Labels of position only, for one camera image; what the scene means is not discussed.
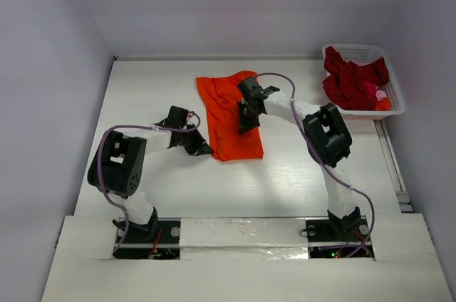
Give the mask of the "orange t shirt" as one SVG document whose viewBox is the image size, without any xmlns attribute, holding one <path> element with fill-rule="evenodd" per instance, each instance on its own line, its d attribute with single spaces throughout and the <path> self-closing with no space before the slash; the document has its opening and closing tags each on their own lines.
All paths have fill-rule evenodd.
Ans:
<svg viewBox="0 0 456 302">
<path fill-rule="evenodd" d="M 240 71 L 220 78 L 196 79 L 199 96 L 207 115 L 209 143 L 214 150 L 213 158 L 221 162 L 236 160 L 260 160 L 264 156 L 261 136 L 257 129 L 238 133 L 239 106 L 242 94 L 237 85 L 253 71 Z"/>
</svg>

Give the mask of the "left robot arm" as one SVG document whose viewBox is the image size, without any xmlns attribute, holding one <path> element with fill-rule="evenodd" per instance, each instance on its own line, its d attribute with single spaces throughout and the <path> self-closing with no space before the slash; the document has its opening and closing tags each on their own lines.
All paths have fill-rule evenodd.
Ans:
<svg viewBox="0 0 456 302">
<path fill-rule="evenodd" d="M 122 210 L 125 219 L 114 225 L 126 234 L 133 231 L 141 241 L 157 235 L 157 211 L 140 188 L 147 155 L 174 147 L 183 147 L 193 157 L 214 153 L 200 134 L 200 125 L 190 123 L 192 117 L 200 120 L 193 111 L 171 106 L 167 117 L 151 126 L 119 125 L 103 134 L 87 180 Z"/>
</svg>

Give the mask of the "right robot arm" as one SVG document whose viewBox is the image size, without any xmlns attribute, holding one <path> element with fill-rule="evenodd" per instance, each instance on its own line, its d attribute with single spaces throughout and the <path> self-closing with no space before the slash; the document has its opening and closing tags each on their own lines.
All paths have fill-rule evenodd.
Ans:
<svg viewBox="0 0 456 302">
<path fill-rule="evenodd" d="M 280 75 L 291 84 L 291 93 L 270 85 L 260 86 L 258 75 L 237 84 L 242 100 L 239 106 L 238 133 L 260 126 L 261 115 L 271 115 L 296 125 L 304 138 L 310 156 L 323 172 L 328 195 L 328 231 L 335 239 L 350 235 L 361 219 L 353 200 L 353 188 L 348 173 L 348 157 L 353 143 L 351 134 L 333 104 L 314 105 L 296 98 L 292 79 Z"/>
</svg>

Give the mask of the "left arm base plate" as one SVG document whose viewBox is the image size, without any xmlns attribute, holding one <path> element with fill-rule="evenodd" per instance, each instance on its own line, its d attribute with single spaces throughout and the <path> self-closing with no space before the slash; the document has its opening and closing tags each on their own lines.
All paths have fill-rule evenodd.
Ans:
<svg viewBox="0 0 456 302">
<path fill-rule="evenodd" d="M 180 258 L 180 219 L 158 219 L 150 235 L 130 224 L 124 242 L 113 252 L 116 259 L 174 260 Z"/>
</svg>

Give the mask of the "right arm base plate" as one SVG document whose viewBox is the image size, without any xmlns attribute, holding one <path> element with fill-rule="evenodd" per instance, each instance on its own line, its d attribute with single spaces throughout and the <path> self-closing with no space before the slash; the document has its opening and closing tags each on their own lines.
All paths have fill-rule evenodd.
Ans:
<svg viewBox="0 0 456 302">
<path fill-rule="evenodd" d="M 329 219 L 307 219 L 299 235 L 307 239 L 310 259 L 339 259 L 361 245 L 368 231 L 365 217 L 343 234 L 331 226 Z"/>
</svg>

